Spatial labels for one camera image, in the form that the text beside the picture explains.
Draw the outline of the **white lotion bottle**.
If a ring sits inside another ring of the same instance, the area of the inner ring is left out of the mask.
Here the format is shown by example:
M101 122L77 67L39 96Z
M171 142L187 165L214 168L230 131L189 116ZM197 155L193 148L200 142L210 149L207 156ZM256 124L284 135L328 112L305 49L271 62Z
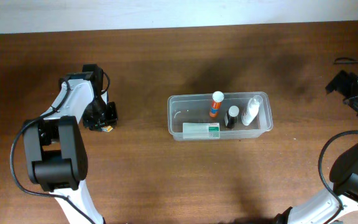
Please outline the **white lotion bottle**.
M255 95L248 101L247 106L241 115L241 121L244 126L248 126L253 122L259 113L259 108L262 102L263 98L260 95Z

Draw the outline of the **small gold lid jar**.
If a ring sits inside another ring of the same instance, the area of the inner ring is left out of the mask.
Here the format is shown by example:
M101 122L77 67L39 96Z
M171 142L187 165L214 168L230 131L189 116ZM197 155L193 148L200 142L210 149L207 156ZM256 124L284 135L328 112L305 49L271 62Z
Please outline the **small gold lid jar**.
M101 130L102 132L111 132L114 128L112 126L105 126L105 127L102 127Z

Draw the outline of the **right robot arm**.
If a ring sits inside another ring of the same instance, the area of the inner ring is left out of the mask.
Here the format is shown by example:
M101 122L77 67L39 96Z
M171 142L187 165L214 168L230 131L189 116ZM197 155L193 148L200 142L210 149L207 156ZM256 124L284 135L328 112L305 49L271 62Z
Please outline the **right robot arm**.
M358 60L339 57L336 65L358 65ZM343 103L358 115L358 76L341 70L326 86L326 91L336 91ZM302 205L289 207L272 220L275 224L339 223L340 218L358 211L358 143L343 152L334 162L329 178L323 175L323 157L328 147L337 139L358 135L358 130L344 131L331 137L323 146L318 158L318 174L323 190Z

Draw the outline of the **white green medicine box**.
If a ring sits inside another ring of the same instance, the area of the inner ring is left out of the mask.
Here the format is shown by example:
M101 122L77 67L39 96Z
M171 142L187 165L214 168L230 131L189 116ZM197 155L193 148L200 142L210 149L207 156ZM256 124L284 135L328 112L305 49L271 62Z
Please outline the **white green medicine box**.
M183 123L183 139L219 139L219 123Z

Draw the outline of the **dark bottle white cap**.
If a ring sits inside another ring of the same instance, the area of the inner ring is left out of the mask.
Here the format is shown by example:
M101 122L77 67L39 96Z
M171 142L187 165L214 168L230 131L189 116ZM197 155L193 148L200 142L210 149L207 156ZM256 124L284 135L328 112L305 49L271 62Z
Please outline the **dark bottle white cap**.
M233 129L237 123L237 117L239 115L239 108L237 106L231 106L224 117L225 127Z

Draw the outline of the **orange tube white cap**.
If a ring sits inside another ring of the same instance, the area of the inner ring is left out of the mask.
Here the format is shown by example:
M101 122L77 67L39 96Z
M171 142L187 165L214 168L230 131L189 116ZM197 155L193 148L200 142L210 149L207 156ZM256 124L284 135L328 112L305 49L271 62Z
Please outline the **orange tube white cap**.
M212 118L217 117L218 113L219 113L219 109L221 107L221 103L224 100L224 93L221 91L215 91L212 94L212 104L211 104L211 109L209 111L209 115Z

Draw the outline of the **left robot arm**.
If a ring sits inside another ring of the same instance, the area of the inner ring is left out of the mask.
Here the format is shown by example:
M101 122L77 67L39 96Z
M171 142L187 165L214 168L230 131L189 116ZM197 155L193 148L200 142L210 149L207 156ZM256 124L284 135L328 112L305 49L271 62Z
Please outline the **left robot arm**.
M96 64L59 80L60 92L46 112L27 120L24 138L27 173L42 188L41 197L54 198L70 223L104 223L86 186L88 156L79 124L91 131L110 131L117 123L116 105Z

